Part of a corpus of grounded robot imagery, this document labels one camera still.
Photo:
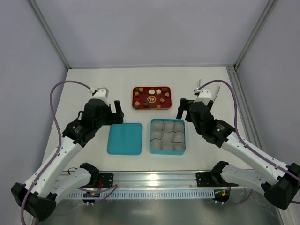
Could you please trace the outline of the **metal serving tongs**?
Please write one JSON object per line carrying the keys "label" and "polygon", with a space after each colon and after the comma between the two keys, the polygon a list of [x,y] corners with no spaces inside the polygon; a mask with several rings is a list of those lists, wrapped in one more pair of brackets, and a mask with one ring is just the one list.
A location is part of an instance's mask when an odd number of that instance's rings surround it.
{"label": "metal serving tongs", "polygon": [[[218,83],[218,82],[220,82],[220,80],[212,80],[212,81],[209,81],[205,84],[201,84],[201,80],[199,80],[199,87],[198,88],[200,88],[200,89],[209,88],[209,85],[215,84],[215,83]],[[215,87],[213,87],[212,89],[209,88],[209,90],[211,91],[212,98],[206,106],[212,105],[215,102],[215,100],[216,100],[216,98],[219,94],[219,91],[220,91],[220,84],[216,84]]]}

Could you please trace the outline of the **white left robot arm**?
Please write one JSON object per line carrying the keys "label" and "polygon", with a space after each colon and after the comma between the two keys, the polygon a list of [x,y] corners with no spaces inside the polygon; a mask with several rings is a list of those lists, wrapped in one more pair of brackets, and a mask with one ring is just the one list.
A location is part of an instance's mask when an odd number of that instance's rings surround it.
{"label": "white left robot arm", "polygon": [[48,159],[25,183],[17,182],[13,185],[11,193],[21,207],[22,224],[25,224],[24,212],[38,221],[44,221],[68,194],[81,187],[93,187],[96,184],[99,170],[89,163],[81,164],[74,173],[61,181],[57,181],[57,178],[102,126],[123,123],[124,113],[120,102],[116,100],[114,105],[115,113],[105,101],[90,99],[77,118],[63,132],[59,132],[58,146]]}

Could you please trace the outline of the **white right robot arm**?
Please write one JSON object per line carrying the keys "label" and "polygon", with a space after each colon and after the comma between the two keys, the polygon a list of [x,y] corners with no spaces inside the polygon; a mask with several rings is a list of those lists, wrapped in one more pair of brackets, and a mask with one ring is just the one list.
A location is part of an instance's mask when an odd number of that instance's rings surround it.
{"label": "white right robot arm", "polygon": [[212,100],[205,105],[203,102],[182,98],[177,118],[180,119],[186,111],[185,120],[193,123],[197,134],[208,143],[234,154],[252,170],[240,169],[220,161],[211,173],[226,183],[254,190],[273,206],[286,210],[300,189],[299,165],[287,165],[242,138],[236,128],[213,117],[210,111],[212,105]]}

